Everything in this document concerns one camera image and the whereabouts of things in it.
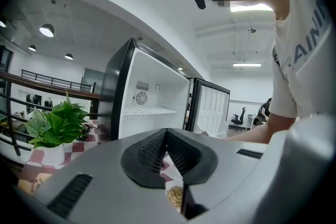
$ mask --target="refrigerator shelf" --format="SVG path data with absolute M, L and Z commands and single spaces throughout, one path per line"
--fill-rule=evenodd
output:
M 156 114 L 173 114 L 178 111 L 164 108 L 162 106 L 126 106 L 124 115 L 156 115 Z

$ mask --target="round ceiling light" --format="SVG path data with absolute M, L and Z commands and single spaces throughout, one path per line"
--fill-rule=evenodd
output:
M 53 37 L 54 36 L 54 27 L 51 24 L 45 24 L 40 27 L 40 31 L 43 35 L 47 37 Z
M 0 26 L 1 27 L 6 27 L 6 18 L 5 17 L 0 17 Z
M 35 47 L 35 45 L 30 45 L 28 49 L 30 49 L 30 50 L 32 50 L 32 51 L 36 51 L 36 47 Z
M 67 59 L 69 59 L 69 60 L 73 60 L 73 56 L 72 56 L 72 54 L 67 54 L 67 55 L 65 55 L 65 58 L 67 58 Z
M 248 31 L 249 31 L 251 34 L 254 34 L 257 30 L 254 29 L 253 27 L 251 27 Z

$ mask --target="potted plant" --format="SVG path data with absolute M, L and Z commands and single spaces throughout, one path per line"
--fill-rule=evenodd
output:
M 42 164 L 59 165 L 64 162 L 64 143 L 71 143 L 82 135 L 83 123 L 88 113 L 81 106 L 66 100 L 53 107 L 50 113 L 35 108 L 33 117 L 25 123 L 26 129 L 34 139 L 29 144 L 44 151 Z

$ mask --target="green leaves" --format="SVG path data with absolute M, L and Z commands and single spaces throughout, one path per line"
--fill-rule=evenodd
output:
M 53 112 L 51 112 L 50 115 L 51 115 L 51 122 L 53 126 L 52 129 L 55 134 L 59 134 L 59 130 L 61 129 L 63 125 L 63 119 L 57 116 L 56 114 L 54 114 Z
M 51 130 L 46 132 L 45 141 L 55 144 L 56 146 L 62 144 L 62 140 Z
M 71 131 L 80 131 L 83 130 L 84 126 L 79 123 L 71 123 L 64 126 L 60 132 L 71 132 Z
M 30 140 L 30 141 L 28 142 L 28 144 L 35 144 L 35 143 L 37 143 L 37 142 L 42 142 L 42 141 L 44 141 L 44 138 L 43 138 L 43 137 L 36 137 L 36 138 Z
M 49 129 L 51 129 L 51 124 L 50 122 L 47 120 L 46 123 L 44 124 L 44 127 L 41 130 L 40 135 L 43 135 L 46 131 L 48 131 Z
M 69 98 L 67 89 L 65 89 L 65 94 L 66 94 L 65 102 L 70 103 L 70 98 Z
M 68 116 L 71 114 L 72 106 L 68 102 L 63 103 L 63 119 L 67 119 Z
M 25 123 L 29 135 L 34 137 L 29 144 L 35 144 L 34 148 L 56 147 L 83 135 L 83 122 L 88 113 L 81 108 L 70 102 L 67 91 L 66 100 L 54 106 L 50 113 L 41 113 L 35 108 L 32 119 Z
M 36 107 L 34 107 L 33 118 L 41 122 L 44 121 L 42 113 Z
M 43 127 L 44 122 L 38 119 L 31 119 L 25 123 L 26 129 L 30 136 L 37 137 L 40 129 Z

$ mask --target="refrigerator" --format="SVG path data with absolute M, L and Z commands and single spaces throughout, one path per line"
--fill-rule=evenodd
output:
M 229 90 L 188 77 L 131 38 L 107 64 L 98 128 L 108 141 L 168 127 L 225 138 L 229 96 Z

